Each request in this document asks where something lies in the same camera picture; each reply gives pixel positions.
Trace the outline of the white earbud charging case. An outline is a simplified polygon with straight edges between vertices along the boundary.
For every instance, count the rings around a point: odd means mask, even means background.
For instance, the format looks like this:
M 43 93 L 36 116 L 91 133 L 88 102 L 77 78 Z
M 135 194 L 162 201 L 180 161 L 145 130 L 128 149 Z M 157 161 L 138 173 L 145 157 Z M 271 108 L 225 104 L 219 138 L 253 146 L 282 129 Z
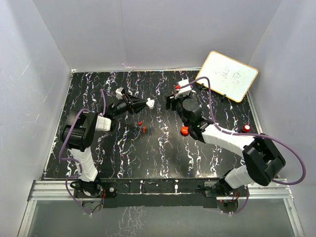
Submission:
M 154 108 L 154 106 L 155 106 L 154 99 L 148 98 L 147 102 L 146 102 L 146 105 L 149 107 L 150 110 L 152 110 Z

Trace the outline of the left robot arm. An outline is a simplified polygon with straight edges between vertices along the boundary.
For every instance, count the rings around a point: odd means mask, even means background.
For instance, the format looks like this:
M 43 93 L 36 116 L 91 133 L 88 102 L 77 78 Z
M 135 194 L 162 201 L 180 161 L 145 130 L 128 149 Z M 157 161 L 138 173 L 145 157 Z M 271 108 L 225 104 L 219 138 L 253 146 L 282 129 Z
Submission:
M 59 159 L 70 160 L 76 164 L 79 171 L 78 185 L 73 188 L 90 197 L 98 197 L 105 191 L 92 158 L 91 145 L 95 132 L 112 132 L 116 127 L 117 116 L 126 112 L 137 114 L 144 108 L 153 109 L 155 105 L 153 99 L 137 98 L 125 92 L 122 87 L 114 94 L 118 102 L 107 105 L 106 91 L 101 89 L 100 92 L 103 99 L 102 113 L 88 109 L 71 111 L 60 131 L 63 145 Z

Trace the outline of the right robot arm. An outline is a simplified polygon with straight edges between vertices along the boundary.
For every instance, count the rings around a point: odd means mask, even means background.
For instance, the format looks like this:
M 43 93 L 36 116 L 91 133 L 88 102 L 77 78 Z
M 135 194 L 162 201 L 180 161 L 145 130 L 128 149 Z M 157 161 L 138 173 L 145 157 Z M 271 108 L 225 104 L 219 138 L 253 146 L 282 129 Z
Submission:
M 167 96 L 166 109 L 176 111 L 181 118 L 183 127 L 180 133 L 183 136 L 190 135 L 195 140 L 219 146 L 244 159 L 243 166 L 227 171 L 210 188 L 205 187 L 208 192 L 231 196 L 241 186 L 252 183 L 267 186 L 286 164 L 272 140 L 261 134 L 235 136 L 230 130 L 218 129 L 202 116 L 198 101 L 190 95 Z

